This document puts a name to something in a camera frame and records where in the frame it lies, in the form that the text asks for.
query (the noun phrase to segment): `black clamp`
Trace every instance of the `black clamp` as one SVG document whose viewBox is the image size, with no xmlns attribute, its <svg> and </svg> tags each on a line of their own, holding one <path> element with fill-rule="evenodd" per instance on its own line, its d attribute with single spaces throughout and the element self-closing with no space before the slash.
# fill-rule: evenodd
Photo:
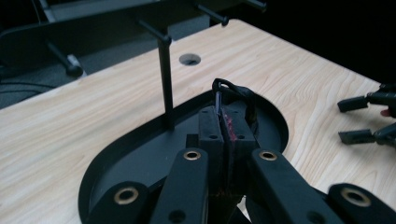
<svg viewBox="0 0 396 224">
<path fill-rule="evenodd" d="M 381 84 L 376 92 L 338 102 L 340 112 L 367 108 L 368 104 L 387 105 L 387 114 L 396 118 L 396 84 Z M 369 129 L 338 133 L 341 141 L 347 145 L 374 143 L 396 147 L 396 123 L 372 133 Z"/>
</svg>

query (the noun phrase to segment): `black vertical rod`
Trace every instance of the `black vertical rod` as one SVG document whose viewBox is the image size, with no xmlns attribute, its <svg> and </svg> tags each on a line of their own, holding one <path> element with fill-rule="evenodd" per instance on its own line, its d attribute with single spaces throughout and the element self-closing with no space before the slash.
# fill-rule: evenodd
<svg viewBox="0 0 396 224">
<path fill-rule="evenodd" d="M 138 21 L 149 33 L 157 38 L 158 52 L 160 56 L 161 77 L 163 82 L 163 102 L 165 106 L 165 125 L 169 130 L 175 129 L 175 119 L 173 116 L 173 96 L 172 96 L 172 73 L 169 46 L 172 38 L 164 35 L 145 21 Z"/>
<path fill-rule="evenodd" d="M 210 10 L 207 7 L 204 7 L 204 6 L 199 5 L 199 4 L 196 5 L 196 7 L 199 10 L 203 11 L 206 15 L 208 15 L 212 21 L 221 22 L 222 26 L 226 26 L 228 24 L 228 22 L 229 22 L 229 18 L 228 17 L 220 16 L 218 13 L 216 13 L 215 11 Z"/>
</svg>

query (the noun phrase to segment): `black cable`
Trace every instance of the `black cable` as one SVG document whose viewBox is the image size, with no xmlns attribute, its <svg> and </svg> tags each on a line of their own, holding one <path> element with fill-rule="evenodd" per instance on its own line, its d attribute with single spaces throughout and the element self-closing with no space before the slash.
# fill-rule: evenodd
<svg viewBox="0 0 396 224">
<path fill-rule="evenodd" d="M 0 91 L 0 94 L 1 93 L 14 93 L 14 92 L 34 92 L 34 93 L 37 93 L 37 94 L 43 93 L 43 91 L 24 90 L 24 91 Z"/>
<path fill-rule="evenodd" d="M 55 89 L 55 86 L 38 84 L 38 83 L 30 83 L 30 82 L 1 82 L 0 85 L 26 85 L 26 86 L 37 86 L 37 87 L 45 87 L 50 89 Z"/>
</svg>

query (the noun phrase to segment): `dark background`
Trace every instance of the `dark background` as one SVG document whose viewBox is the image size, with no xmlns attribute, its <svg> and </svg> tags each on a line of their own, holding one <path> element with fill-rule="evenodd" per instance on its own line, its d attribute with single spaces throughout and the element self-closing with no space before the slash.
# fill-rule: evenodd
<svg viewBox="0 0 396 224">
<path fill-rule="evenodd" d="M 37 23 L 38 0 L 0 0 L 0 32 Z M 49 4 L 71 2 L 49 0 Z M 381 83 L 396 82 L 396 4 L 368 1 L 266 1 L 267 10 L 241 4 L 222 15 L 246 21 Z"/>
</svg>

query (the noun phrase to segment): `black object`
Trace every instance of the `black object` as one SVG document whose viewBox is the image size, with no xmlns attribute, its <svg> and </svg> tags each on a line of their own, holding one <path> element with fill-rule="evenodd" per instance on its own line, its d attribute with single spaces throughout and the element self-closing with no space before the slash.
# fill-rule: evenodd
<svg viewBox="0 0 396 224">
<path fill-rule="evenodd" d="M 396 118 L 396 84 L 381 84 L 376 92 L 369 92 L 367 96 L 358 96 L 338 102 L 340 112 L 363 109 L 368 104 L 387 105 L 388 112 Z M 341 141 L 347 145 L 374 143 L 396 147 L 396 123 L 371 133 L 369 129 L 351 132 L 340 132 Z"/>
<path fill-rule="evenodd" d="M 138 20 L 137 23 L 144 27 L 149 33 L 157 38 L 158 53 L 160 57 L 161 78 L 163 84 L 163 101 L 165 105 L 165 116 L 168 129 L 175 128 L 173 118 L 173 96 L 172 96 L 172 74 L 171 74 L 171 59 L 169 53 L 169 46 L 172 43 L 172 38 L 169 35 L 164 35 L 161 31 L 152 27 L 145 21 Z"/>
<path fill-rule="evenodd" d="M 334 185 L 327 196 L 312 189 L 281 154 L 288 129 L 279 111 L 227 80 L 212 86 L 175 108 L 174 130 L 154 119 L 92 161 L 78 195 L 83 223 L 249 223 L 236 208 L 244 196 L 252 223 L 396 221 L 357 186 Z M 144 202 L 135 197 L 138 185 L 145 186 Z M 132 193 L 121 200 L 130 203 L 120 208 L 127 189 Z"/>
<path fill-rule="evenodd" d="M 202 0 L 199 4 L 211 12 L 240 4 L 237 0 Z M 156 1 L 135 7 L 75 18 L 42 22 L 5 30 L 0 34 L 0 64 L 8 68 L 37 68 L 53 62 L 46 41 L 64 54 L 81 57 L 99 49 L 125 43 L 142 34 L 136 18 L 157 30 L 198 17 L 201 11 L 188 0 Z"/>
<path fill-rule="evenodd" d="M 207 7 L 204 7 L 204 6 L 199 5 L 199 4 L 196 7 L 199 10 L 203 11 L 206 15 L 208 15 L 212 21 L 220 22 L 222 26 L 226 26 L 228 24 L 228 22 L 229 22 L 228 17 L 222 17 L 218 13 L 216 13 L 215 11 L 210 10 Z"/>
<path fill-rule="evenodd" d="M 53 43 L 47 40 L 46 44 L 49 48 L 49 51 L 53 53 L 58 61 L 64 66 L 67 75 L 70 77 L 80 77 L 84 73 L 81 66 L 71 62 L 70 59 L 64 55 Z"/>
</svg>

